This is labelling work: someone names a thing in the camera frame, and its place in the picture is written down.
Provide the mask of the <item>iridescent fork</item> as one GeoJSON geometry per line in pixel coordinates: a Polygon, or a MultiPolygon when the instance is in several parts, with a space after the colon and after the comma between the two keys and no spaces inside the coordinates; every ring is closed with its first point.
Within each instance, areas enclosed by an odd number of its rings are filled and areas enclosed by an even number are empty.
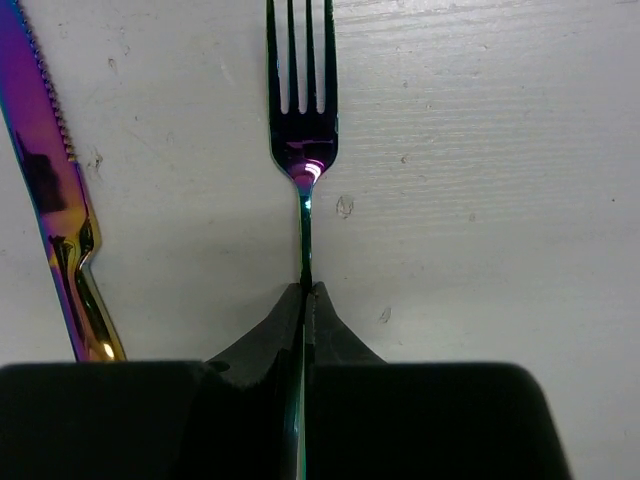
{"type": "Polygon", "coordinates": [[[298,196],[300,245],[300,302],[293,323],[286,387],[280,477],[306,477],[305,445],[305,314],[312,290],[312,193],[334,163],[338,151],[337,60],[333,3],[326,1],[323,21],[326,47],[325,106],[318,108],[313,34],[313,3],[305,3],[306,108],[300,109],[294,3],[286,3],[287,70],[278,57],[276,7],[266,3],[266,53],[270,148],[274,162],[291,180],[298,196]]]}

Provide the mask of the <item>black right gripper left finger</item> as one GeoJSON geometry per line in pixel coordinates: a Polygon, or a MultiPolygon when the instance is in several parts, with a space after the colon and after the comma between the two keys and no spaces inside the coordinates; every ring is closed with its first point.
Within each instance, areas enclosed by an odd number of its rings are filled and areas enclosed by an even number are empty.
{"type": "Polygon", "coordinates": [[[2,477],[295,478],[303,304],[289,285],[209,361],[3,367],[2,477]]]}

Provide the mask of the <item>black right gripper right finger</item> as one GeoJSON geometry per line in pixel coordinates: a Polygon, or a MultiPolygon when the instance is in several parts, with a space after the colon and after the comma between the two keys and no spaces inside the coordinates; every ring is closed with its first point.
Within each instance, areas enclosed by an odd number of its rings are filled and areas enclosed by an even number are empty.
{"type": "Polygon", "coordinates": [[[546,397],[505,362],[388,363],[337,315],[306,303],[310,479],[567,479],[546,397]]]}

